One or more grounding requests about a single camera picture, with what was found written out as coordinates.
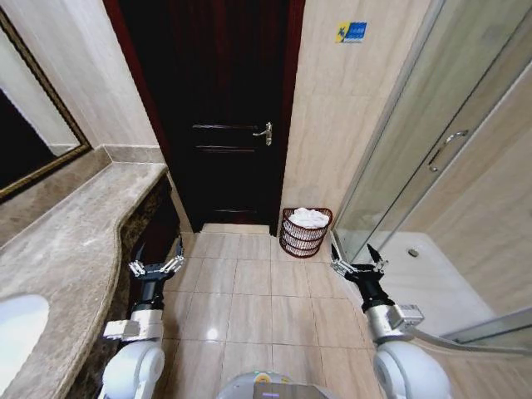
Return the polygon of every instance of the marble countertop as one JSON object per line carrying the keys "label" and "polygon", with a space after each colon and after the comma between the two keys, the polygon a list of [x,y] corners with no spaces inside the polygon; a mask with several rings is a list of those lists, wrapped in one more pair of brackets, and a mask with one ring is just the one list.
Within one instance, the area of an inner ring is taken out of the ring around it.
{"label": "marble countertop", "polygon": [[68,393],[115,292],[120,226],[165,171],[112,163],[0,249],[0,300],[37,293],[50,305],[39,342],[2,399]]}

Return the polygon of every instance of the wicker basket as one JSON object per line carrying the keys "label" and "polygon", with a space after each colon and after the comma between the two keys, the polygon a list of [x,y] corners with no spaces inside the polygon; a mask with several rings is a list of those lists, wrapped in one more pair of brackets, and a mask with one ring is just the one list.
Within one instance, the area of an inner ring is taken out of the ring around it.
{"label": "wicker basket", "polygon": [[308,208],[321,212],[329,217],[329,223],[325,227],[318,229],[306,229],[297,226],[288,218],[293,214],[296,208],[283,209],[283,222],[281,224],[281,234],[279,235],[279,243],[281,248],[287,254],[295,258],[310,258],[314,256],[322,244],[323,238],[327,233],[327,228],[333,221],[333,212],[327,208]]}

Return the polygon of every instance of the door handle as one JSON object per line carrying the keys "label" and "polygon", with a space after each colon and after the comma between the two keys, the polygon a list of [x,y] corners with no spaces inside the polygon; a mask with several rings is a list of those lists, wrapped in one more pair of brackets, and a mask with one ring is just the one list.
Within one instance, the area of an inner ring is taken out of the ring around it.
{"label": "door handle", "polygon": [[268,122],[266,124],[266,130],[265,131],[261,131],[260,133],[253,133],[253,135],[255,137],[259,137],[260,135],[265,135],[266,136],[266,145],[272,145],[272,129],[273,129],[273,125],[272,125],[272,122]]}
{"label": "door handle", "polygon": [[447,147],[447,145],[449,143],[451,143],[454,139],[466,136],[467,133],[469,133],[468,130],[457,131],[456,133],[453,133],[452,135],[450,135],[449,137],[446,138],[446,140],[441,144],[440,148],[438,148],[436,153],[432,156],[431,160],[429,160],[429,165],[428,166],[429,166],[429,170],[431,172],[437,172],[438,170],[440,170],[440,168],[438,168],[437,166],[434,165],[434,162],[436,161],[438,156],[441,155],[441,153]]}

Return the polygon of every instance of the shower drain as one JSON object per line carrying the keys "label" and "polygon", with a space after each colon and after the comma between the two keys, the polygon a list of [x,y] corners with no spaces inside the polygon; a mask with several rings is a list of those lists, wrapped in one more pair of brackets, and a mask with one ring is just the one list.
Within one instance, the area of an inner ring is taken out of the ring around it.
{"label": "shower drain", "polygon": [[408,254],[413,258],[417,258],[419,256],[419,252],[417,252],[414,248],[408,249]]}

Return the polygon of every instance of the sink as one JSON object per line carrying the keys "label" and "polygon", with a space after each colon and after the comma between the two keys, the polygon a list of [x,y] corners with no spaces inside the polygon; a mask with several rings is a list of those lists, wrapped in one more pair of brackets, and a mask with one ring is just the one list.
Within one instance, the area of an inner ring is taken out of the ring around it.
{"label": "sink", "polygon": [[17,375],[47,325],[48,301],[28,294],[0,301],[0,396]]}

